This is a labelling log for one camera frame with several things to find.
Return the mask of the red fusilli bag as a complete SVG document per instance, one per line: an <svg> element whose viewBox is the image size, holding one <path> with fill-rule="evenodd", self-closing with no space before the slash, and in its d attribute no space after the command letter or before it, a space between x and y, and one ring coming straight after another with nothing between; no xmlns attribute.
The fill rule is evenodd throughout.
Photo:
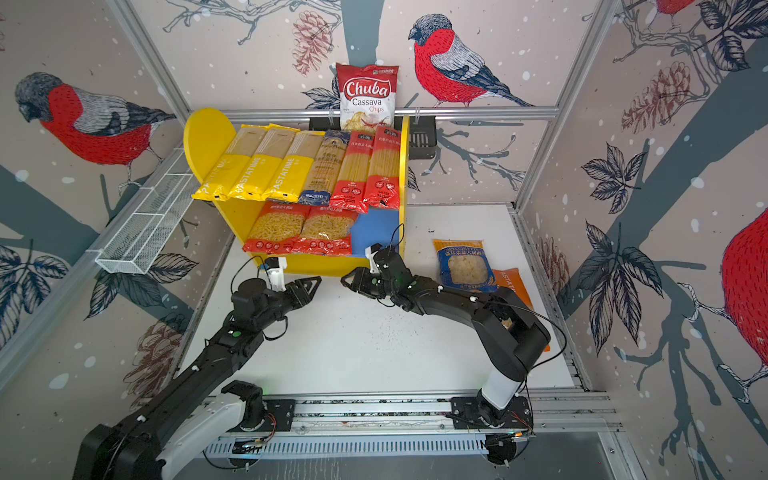
<svg viewBox="0 0 768 480"><path fill-rule="evenodd" d="M247 235L243 250L285 254L294 249L311 207L298 203L266 201Z"/></svg>
<svg viewBox="0 0 768 480"><path fill-rule="evenodd" d="M323 256L350 256L351 229L357 219L358 214L353 211L327 206L311 207L294 243L294 250Z"/></svg>

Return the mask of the red spaghetti pack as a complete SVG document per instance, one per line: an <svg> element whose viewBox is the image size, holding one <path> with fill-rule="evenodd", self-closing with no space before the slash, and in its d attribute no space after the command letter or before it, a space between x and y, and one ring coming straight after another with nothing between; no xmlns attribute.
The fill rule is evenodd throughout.
<svg viewBox="0 0 768 480"><path fill-rule="evenodd" d="M338 210L366 214L364 202L369 161L373 153L374 136L365 132L352 132L346 149L329 206Z"/></svg>
<svg viewBox="0 0 768 480"><path fill-rule="evenodd" d="M363 196L366 205L380 209L399 208L400 142L399 131L385 126L376 128Z"/></svg>

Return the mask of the dark blue spaghetti pack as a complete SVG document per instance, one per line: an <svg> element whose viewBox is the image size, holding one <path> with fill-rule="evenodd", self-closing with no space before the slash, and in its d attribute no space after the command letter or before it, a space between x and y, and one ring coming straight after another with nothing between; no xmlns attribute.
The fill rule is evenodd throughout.
<svg viewBox="0 0 768 480"><path fill-rule="evenodd" d="M350 138L349 132L338 130L326 132L299 195L300 204L329 205Z"/></svg>

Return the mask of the yellow spaghetti pack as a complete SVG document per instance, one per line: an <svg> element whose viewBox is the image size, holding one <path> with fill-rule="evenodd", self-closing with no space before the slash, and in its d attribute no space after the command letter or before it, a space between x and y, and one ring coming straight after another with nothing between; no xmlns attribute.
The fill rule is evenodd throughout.
<svg viewBox="0 0 768 480"><path fill-rule="evenodd" d="M324 140L322 131L298 132L263 195L264 200L297 203Z"/></svg>
<svg viewBox="0 0 768 480"><path fill-rule="evenodd" d="M263 201L299 129L270 124L250 163L228 193L229 198Z"/></svg>
<svg viewBox="0 0 768 480"><path fill-rule="evenodd" d="M201 201L227 200L267 132L265 126L243 125L192 198Z"/></svg>

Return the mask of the blue orecchiette pasta bag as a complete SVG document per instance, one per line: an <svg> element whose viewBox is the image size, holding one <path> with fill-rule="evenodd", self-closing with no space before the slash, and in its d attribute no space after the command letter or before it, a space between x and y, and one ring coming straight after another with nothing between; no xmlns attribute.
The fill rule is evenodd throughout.
<svg viewBox="0 0 768 480"><path fill-rule="evenodd" d="M433 245L445 286L480 293L498 289L481 240L439 240Z"/></svg>

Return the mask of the orange pasta bag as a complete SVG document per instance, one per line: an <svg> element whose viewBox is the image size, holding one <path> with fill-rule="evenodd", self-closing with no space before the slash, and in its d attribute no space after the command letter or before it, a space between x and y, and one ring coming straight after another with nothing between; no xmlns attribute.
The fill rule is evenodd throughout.
<svg viewBox="0 0 768 480"><path fill-rule="evenodd" d="M492 270L496 291L494 301L508 313L508 319L503 321L505 327L513 333L527 332L534 327L543 331L543 352L551 350L551 335L546 328L546 318L536 312L528 290L522 280L518 268Z"/></svg>

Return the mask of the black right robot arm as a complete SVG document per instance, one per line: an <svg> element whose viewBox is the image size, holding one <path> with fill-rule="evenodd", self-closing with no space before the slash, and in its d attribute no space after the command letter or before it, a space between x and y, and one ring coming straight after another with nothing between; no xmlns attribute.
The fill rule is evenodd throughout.
<svg viewBox="0 0 768 480"><path fill-rule="evenodd" d="M388 299L406 312L440 316L473 328L496 370L519 383L527 378L551 335L514 291L502 287L478 293L449 287L413 274L393 248L376 248L377 270L357 267L341 278L342 285L370 299Z"/></svg>

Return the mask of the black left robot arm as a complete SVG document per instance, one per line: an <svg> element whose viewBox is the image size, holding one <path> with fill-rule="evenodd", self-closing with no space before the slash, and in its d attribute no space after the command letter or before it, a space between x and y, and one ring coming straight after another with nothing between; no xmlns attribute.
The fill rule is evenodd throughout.
<svg viewBox="0 0 768 480"><path fill-rule="evenodd" d="M158 395L116 426L96 426L82 440L75 479L162 479L171 476L163 448L183 422L253 356L264 330L308 305L320 276L294 280L275 291L263 279L242 282L231 295L232 310L202 352Z"/></svg>

